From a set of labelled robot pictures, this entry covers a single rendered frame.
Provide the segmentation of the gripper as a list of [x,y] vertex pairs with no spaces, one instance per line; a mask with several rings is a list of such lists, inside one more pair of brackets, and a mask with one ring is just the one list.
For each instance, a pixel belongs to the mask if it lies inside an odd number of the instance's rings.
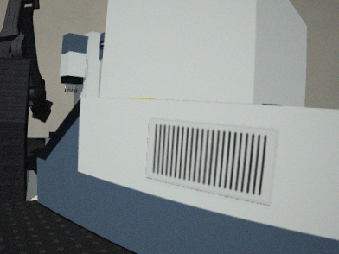
[[[46,99],[45,99],[46,100]],[[41,120],[43,123],[45,123],[51,113],[51,106],[52,106],[53,102],[46,100],[46,106],[42,109],[37,109],[39,115],[36,114],[32,114],[32,118],[34,119],[39,119]]]

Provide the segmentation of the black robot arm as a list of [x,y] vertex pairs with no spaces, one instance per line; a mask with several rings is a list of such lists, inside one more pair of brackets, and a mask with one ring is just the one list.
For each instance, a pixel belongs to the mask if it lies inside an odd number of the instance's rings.
[[[25,4],[32,6],[24,8]],[[9,0],[0,32],[0,57],[31,59],[29,107],[36,115],[39,115],[37,109],[46,105],[45,80],[38,67],[33,24],[34,10],[39,8],[39,0]]]

